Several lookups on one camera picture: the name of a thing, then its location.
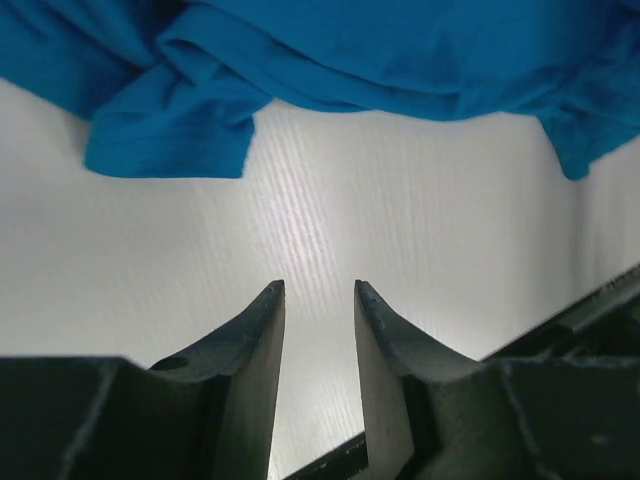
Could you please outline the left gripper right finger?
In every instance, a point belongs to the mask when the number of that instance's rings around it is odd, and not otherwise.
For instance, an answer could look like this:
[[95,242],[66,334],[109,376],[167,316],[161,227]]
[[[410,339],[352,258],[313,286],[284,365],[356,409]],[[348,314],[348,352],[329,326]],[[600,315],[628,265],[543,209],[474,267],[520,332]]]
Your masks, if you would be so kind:
[[354,286],[354,327],[369,476],[415,479],[442,450],[430,389],[479,363],[403,318],[363,280]]

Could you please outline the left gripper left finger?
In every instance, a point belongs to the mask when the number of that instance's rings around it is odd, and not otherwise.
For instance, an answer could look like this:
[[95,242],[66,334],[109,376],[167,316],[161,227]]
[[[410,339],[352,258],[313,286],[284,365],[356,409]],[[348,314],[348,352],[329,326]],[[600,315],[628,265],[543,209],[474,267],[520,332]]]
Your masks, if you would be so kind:
[[285,282],[151,369],[200,386],[196,479],[265,479],[285,330]]

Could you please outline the blue t shirt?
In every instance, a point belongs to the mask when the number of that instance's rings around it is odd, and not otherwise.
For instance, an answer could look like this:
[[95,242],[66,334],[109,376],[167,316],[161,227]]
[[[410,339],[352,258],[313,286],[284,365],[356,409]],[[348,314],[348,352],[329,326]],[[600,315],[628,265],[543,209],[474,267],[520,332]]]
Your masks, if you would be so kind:
[[541,123],[566,177],[639,134],[635,1],[5,1],[1,75],[91,124],[86,167],[237,178],[273,100]]

